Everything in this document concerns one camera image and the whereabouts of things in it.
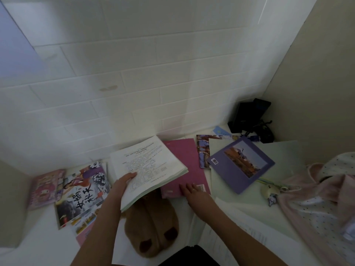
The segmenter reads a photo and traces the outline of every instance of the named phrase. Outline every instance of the brown plush toy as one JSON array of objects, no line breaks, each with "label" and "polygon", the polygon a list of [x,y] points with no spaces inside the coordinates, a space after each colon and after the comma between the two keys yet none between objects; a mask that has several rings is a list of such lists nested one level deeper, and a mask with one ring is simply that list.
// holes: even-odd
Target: brown plush toy
[{"label": "brown plush toy", "polygon": [[125,233],[133,248],[145,258],[170,247],[179,234],[179,220],[168,199],[154,190],[125,211]]}]

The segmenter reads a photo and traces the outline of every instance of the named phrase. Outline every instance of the pink folder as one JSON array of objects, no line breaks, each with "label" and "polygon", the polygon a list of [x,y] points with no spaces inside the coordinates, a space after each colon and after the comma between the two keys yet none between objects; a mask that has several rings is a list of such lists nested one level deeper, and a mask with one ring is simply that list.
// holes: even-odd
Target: pink folder
[{"label": "pink folder", "polygon": [[162,197],[183,196],[179,184],[186,185],[186,183],[195,183],[201,190],[211,194],[204,171],[200,168],[195,141],[191,138],[163,141],[163,143],[188,168],[189,172],[162,186],[160,188]]}]

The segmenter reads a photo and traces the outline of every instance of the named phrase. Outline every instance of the pink magazine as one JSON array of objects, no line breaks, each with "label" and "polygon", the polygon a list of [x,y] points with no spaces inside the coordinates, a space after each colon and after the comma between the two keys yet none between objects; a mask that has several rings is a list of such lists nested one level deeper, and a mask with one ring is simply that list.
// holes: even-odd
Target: pink magazine
[{"label": "pink magazine", "polygon": [[58,184],[62,182],[65,170],[56,170],[42,174],[32,180],[28,209],[34,210],[57,200],[61,190]]},{"label": "pink magazine", "polygon": [[186,183],[195,183],[201,190],[211,194],[204,171],[200,168],[195,141],[191,138],[163,141],[163,143],[188,168],[189,172],[162,186],[160,188],[162,197],[178,198],[183,196],[179,184],[186,185]]}]

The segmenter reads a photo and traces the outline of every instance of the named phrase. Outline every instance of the purple book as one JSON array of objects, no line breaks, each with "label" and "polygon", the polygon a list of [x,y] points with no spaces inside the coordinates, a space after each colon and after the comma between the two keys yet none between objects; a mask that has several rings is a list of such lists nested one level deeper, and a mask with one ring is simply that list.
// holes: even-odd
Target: purple book
[{"label": "purple book", "polygon": [[237,194],[275,164],[245,136],[222,148],[207,161]]}]

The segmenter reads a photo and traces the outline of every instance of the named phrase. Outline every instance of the barcode sticker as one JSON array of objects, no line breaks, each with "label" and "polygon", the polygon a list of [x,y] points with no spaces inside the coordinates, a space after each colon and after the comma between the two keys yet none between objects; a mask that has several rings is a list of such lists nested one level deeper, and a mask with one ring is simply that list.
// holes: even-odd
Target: barcode sticker
[{"label": "barcode sticker", "polygon": [[218,164],[218,161],[215,158],[212,158],[211,161],[214,163],[214,165]]},{"label": "barcode sticker", "polygon": [[206,192],[206,189],[204,187],[204,184],[197,185],[197,187],[200,189],[200,191]]}]

